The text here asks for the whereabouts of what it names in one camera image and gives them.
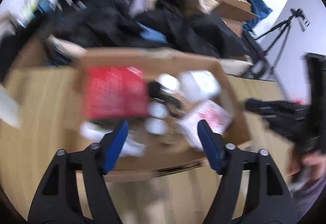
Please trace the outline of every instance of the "human hand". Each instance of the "human hand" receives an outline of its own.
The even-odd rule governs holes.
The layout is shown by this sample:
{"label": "human hand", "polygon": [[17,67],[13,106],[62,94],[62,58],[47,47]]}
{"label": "human hand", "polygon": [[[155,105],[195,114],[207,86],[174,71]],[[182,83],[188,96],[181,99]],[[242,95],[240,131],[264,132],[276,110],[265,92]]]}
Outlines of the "human hand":
{"label": "human hand", "polygon": [[326,155],[320,151],[314,151],[299,157],[295,149],[292,149],[290,155],[290,163],[287,168],[289,175],[294,175],[299,172],[300,165],[311,167],[309,181],[315,181],[326,174]]}

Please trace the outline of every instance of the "red package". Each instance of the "red package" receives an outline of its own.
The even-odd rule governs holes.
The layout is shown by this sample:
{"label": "red package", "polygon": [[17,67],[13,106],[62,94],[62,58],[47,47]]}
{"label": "red package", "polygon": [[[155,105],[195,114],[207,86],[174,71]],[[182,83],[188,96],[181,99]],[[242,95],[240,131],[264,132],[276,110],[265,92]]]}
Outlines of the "red package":
{"label": "red package", "polygon": [[138,68],[93,67],[86,85],[84,115],[88,119],[148,115],[147,85]]}

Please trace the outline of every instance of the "person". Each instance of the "person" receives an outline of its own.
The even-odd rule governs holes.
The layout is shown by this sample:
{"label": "person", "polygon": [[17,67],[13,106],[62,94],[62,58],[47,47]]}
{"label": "person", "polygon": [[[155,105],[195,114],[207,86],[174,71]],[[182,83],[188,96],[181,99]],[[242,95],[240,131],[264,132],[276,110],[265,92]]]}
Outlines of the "person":
{"label": "person", "polygon": [[312,207],[326,184],[326,155],[314,151],[299,157],[293,149],[287,168],[289,175],[299,172],[300,164],[311,167],[309,180],[302,189],[291,193],[297,218],[300,220]]}

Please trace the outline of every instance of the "blue cloth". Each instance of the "blue cloth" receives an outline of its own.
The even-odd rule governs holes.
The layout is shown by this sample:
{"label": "blue cloth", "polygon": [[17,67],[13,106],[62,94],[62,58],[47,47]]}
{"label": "blue cloth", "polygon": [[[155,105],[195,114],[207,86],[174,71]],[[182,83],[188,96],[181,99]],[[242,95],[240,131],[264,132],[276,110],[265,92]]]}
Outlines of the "blue cloth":
{"label": "blue cloth", "polygon": [[258,15],[243,24],[245,31],[252,32],[252,29],[263,19],[265,19],[273,10],[269,8],[263,0],[247,0],[251,4],[251,12]]}
{"label": "blue cloth", "polygon": [[144,28],[144,31],[140,33],[142,38],[151,40],[151,41],[167,43],[166,37],[162,33],[155,31],[147,26],[144,26],[141,23],[138,23],[138,24]]}

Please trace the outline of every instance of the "black tripod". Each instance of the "black tripod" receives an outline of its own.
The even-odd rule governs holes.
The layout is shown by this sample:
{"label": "black tripod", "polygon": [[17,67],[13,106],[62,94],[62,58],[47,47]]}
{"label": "black tripod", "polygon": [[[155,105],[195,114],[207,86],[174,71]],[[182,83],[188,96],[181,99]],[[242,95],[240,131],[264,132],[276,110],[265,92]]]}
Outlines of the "black tripod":
{"label": "black tripod", "polygon": [[[306,17],[304,16],[304,12],[302,9],[297,9],[297,10],[294,10],[294,9],[290,9],[291,12],[292,12],[292,15],[287,19],[287,20],[284,20],[283,22],[280,22],[279,24],[275,25],[274,27],[272,27],[270,30],[268,30],[266,33],[262,34],[261,36],[257,37],[257,38],[254,38],[254,40],[258,40],[260,39],[261,37],[267,35],[268,33],[270,32],[273,32],[275,31],[276,29],[280,29],[280,33],[278,34],[278,36],[274,39],[274,41],[270,44],[270,46],[265,50],[263,51],[264,52],[264,56],[266,57],[268,52],[272,49],[272,47],[274,46],[274,44],[277,42],[278,39],[280,39],[280,37],[284,34],[284,32],[286,31],[286,35],[285,35],[285,38],[283,40],[283,43],[282,43],[282,46],[281,46],[281,49],[280,51],[278,52],[278,55],[275,59],[275,62],[273,64],[273,66],[270,67],[270,70],[269,70],[269,75],[268,75],[268,78],[269,79],[273,74],[274,74],[274,69],[275,67],[277,66],[280,58],[281,58],[281,55],[283,53],[283,50],[284,50],[284,47],[285,47],[285,44],[286,44],[286,41],[287,41],[287,38],[289,36],[289,32],[290,32],[290,29],[291,29],[291,21],[293,18],[301,18],[302,21],[304,22],[304,26],[308,27],[309,26],[309,22],[307,21]],[[302,32],[305,31],[305,28],[301,22],[301,20],[298,20],[299,21],[299,24],[300,24],[300,27],[301,27],[301,30]]]}

